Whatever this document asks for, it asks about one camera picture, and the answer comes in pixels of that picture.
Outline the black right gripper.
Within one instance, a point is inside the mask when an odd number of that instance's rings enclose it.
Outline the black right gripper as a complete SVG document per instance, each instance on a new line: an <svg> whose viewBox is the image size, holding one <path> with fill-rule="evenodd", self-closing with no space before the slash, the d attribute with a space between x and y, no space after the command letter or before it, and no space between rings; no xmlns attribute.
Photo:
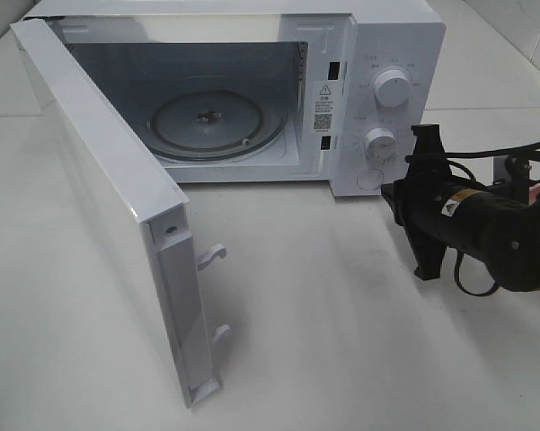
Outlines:
<svg viewBox="0 0 540 431"><path fill-rule="evenodd" d="M413 126L412 133L416 143L405 177L384 184L381 191L412 248L415 276L427 281L440 277L447 248L438 238L435 219L442 206L440 190L452 172L444 157L439 125Z"/></svg>

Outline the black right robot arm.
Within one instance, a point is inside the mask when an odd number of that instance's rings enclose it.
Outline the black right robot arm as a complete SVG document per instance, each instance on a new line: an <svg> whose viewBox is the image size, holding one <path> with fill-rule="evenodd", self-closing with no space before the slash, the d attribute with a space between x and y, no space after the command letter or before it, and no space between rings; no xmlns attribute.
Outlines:
<svg viewBox="0 0 540 431"><path fill-rule="evenodd" d="M454 279L465 256L479 260L500 288L540 291L540 142L481 152L448 153L437 124L412 127L416 143L405 176L381 188L416 259L415 275L440 277L448 248L456 251Z"/></svg>

